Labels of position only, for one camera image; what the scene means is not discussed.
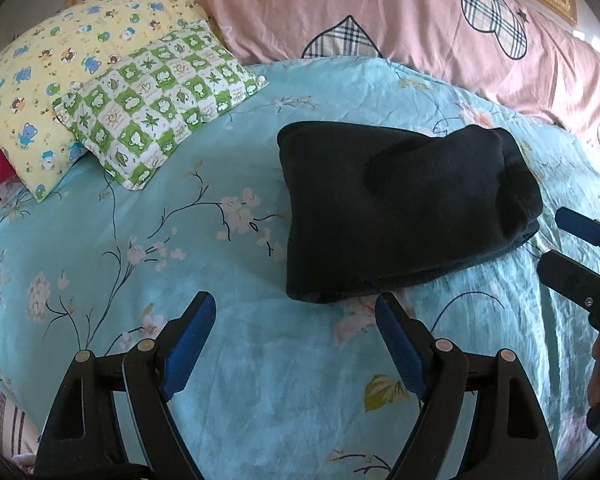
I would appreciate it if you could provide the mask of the person's right hand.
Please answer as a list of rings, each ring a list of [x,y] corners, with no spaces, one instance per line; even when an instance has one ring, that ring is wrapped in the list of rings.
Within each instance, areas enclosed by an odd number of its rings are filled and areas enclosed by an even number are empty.
[[[593,344],[592,358],[594,368],[588,383],[588,405],[591,408],[600,403],[600,335],[597,336]]]

